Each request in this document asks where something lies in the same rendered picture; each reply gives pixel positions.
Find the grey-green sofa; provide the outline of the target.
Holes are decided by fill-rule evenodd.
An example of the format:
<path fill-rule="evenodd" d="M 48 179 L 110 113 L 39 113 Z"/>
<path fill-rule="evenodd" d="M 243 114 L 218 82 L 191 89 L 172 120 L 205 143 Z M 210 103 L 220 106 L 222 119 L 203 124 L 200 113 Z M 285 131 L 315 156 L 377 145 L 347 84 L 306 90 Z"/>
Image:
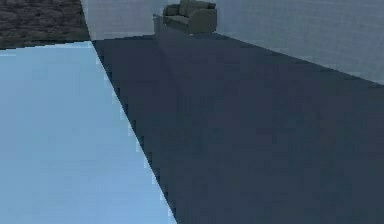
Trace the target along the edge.
<path fill-rule="evenodd" d="M 217 28 L 216 4 L 202 0 L 180 0 L 166 5 L 163 23 L 182 26 L 189 34 L 213 33 Z"/>

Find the small grey bin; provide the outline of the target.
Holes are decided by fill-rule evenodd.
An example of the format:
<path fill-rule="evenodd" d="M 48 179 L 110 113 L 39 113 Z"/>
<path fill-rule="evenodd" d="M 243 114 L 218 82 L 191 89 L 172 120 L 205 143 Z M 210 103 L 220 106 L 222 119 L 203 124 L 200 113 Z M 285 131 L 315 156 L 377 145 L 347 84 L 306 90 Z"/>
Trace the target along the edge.
<path fill-rule="evenodd" d="M 159 33 L 162 29 L 163 20 L 160 15 L 153 15 L 153 23 L 154 23 L 154 32 Z"/>

